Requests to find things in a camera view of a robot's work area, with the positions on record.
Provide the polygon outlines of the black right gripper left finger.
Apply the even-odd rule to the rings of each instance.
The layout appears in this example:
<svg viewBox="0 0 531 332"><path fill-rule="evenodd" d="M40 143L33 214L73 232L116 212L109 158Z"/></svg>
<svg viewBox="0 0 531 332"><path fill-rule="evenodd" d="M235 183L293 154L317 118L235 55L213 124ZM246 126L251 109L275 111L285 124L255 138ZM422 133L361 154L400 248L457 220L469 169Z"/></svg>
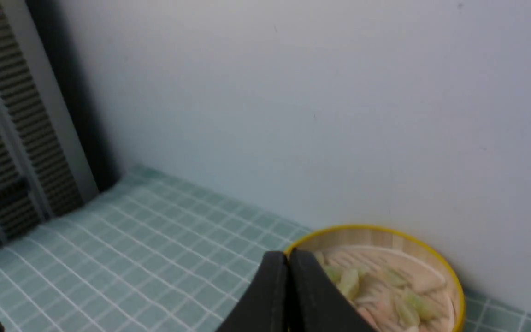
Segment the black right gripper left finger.
<svg viewBox="0 0 531 332"><path fill-rule="evenodd" d="M288 273L283 252L265 252L248 288L217 331L286 332Z"/></svg>

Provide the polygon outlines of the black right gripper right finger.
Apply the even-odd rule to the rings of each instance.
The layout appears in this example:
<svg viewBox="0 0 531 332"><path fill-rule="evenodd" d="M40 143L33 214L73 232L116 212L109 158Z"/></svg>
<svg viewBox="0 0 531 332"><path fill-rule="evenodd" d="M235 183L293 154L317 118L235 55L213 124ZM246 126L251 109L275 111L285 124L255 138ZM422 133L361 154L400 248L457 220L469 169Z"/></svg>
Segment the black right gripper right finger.
<svg viewBox="0 0 531 332"><path fill-rule="evenodd" d="M289 254L290 332L374 332L331 282L314 254Z"/></svg>

